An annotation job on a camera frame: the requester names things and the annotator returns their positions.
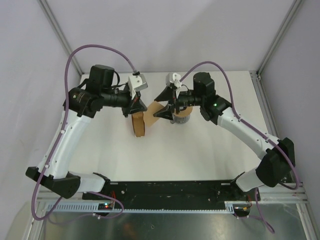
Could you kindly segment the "wooden dripper ring holder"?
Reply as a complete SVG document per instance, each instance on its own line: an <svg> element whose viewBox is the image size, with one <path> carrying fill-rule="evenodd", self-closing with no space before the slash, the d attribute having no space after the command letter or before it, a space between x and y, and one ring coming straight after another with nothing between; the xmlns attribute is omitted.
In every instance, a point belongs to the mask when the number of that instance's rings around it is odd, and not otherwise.
<svg viewBox="0 0 320 240"><path fill-rule="evenodd" d="M186 109L184 110L180 110L179 112L174 112L174 115L176 117L179 117L179 118L185 118L187 116L189 116L193 111L193 107L192 106L188 106Z"/></svg>

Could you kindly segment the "single brown coffee filter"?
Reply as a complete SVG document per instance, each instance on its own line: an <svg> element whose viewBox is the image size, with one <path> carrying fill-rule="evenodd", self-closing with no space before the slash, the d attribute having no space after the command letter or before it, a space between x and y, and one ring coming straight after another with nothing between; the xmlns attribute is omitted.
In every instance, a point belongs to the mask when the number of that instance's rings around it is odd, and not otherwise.
<svg viewBox="0 0 320 240"><path fill-rule="evenodd" d="M147 111L143 113L143 120L145 123L145 126L148 128L151 127L158 119L159 117L155 117L154 114L158 111L162 110L165 106L157 101L153 101L148 107Z"/></svg>

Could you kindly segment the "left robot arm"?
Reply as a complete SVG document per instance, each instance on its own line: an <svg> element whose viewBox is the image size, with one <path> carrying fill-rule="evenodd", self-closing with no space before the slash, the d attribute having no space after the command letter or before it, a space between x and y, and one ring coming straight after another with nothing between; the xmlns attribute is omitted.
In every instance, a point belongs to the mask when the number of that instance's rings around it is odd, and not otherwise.
<svg viewBox="0 0 320 240"><path fill-rule="evenodd" d="M56 139L40 164L27 168L28 178L65 199L87 192L93 192L100 200L110 196L107 177L99 173L74 173L69 166L82 134L103 107L121 108L125 117L147 110L141 100L141 91L148 87L145 76L133 73L124 89L119 89L112 85L116 74L114 68L96 64L91 67L89 77L68 92Z"/></svg>

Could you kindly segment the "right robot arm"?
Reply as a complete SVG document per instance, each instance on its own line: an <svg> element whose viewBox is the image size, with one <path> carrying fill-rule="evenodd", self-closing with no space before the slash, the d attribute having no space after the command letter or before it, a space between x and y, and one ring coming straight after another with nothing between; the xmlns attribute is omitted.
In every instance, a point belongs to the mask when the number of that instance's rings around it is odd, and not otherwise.
<svg viewBox="0 0 320 240"><path fill-rule="evenodd" d="M262 132L236 113L233 105L216 93L215 82L208 72L193 76L193 88L182 91L181 75L166 76L165 89L155 98L166 106L153 114L156 118L174 121L188 107L198 106L202 117L229 131L245 143L260 159L257 167L238 175L230 188L231 196L242 201L249 191L260 186L275 187L295 167L294 143Z"/></svg>

